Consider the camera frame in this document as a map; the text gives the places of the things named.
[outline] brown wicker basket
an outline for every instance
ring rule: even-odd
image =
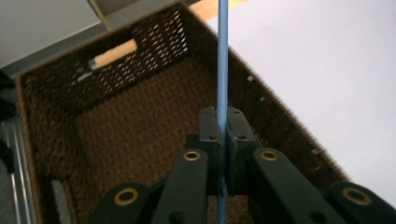
[[[131,38],[136,52],[102,69],[88,66]],[[86,223],[109,189],[124,182],[151,186],[166,176],[186,134],[198,133],[199,110],[216,104],[217,44],[175,3],[18,76],[37,223],[60,222],[51,180],[64,184],[72,221]],[[283,151],[311,183],[327,189],[346,179],[231,51],[229,90],[229,105],[245,113],[262,145]],[[245,197],[227,207],[227,223],[250,223]]]

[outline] brass grommet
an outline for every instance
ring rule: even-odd
[[[369,205],[370,203],[372,203],[373,201],[371,200],[371,198],[365,194],[364,192],[362,192],[359,189],[353,189],[353,188],[346,188],[343,189],[343,195],[344,197],[346,197],[349,201],[358,204],[358,205]]]
[[[186,161],[198,161],[201,158],[201,154],[196,151],[188,151],[184,153],[183,158]]]
[[[132,193],[132,197],[124,200],[121,198],[121,195],[124,193]],[[134,188],[122,189],[116,194],[116,197],[114,197],[114,203],[119,206],[125,206],[136,201],[138,197],[139,197],[139,192],[136,189]]]
[[[272,151],[264,151],[260,156],[267,161],[276,161],[279,157]]]

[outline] blue pole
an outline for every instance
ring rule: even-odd
[[[218,124],[224,143],[220,160],[220,189],[217,201],[217,223],[225,224],[227,186],[225,184],[227,104],[228,104],[228,0],[219,0],[218,47]]]

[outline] woven texture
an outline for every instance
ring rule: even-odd
[[[89,68],[90,59],[131,38],[136,52]],[[59,223],[53,179],[64,184],[72,221],[86,223],[109,189],[165,177],[186,134],[198,133],[199,110],[216,104],[217,44],[177,3],[18,76],[37,222]],[[283,151],[320,188],[346,180],[231,51],[229,76],[229,105],[245,113],[264,147]],[[227,209],[227,223],[251,223],[246,197],[230,199]]]

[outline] white surface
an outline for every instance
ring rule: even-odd
[[[396,1],[249,0],[229,24],[230,45],[352,181],[396,207]]]
[[[0,68],[99,22],[88,1],[1,0]]]

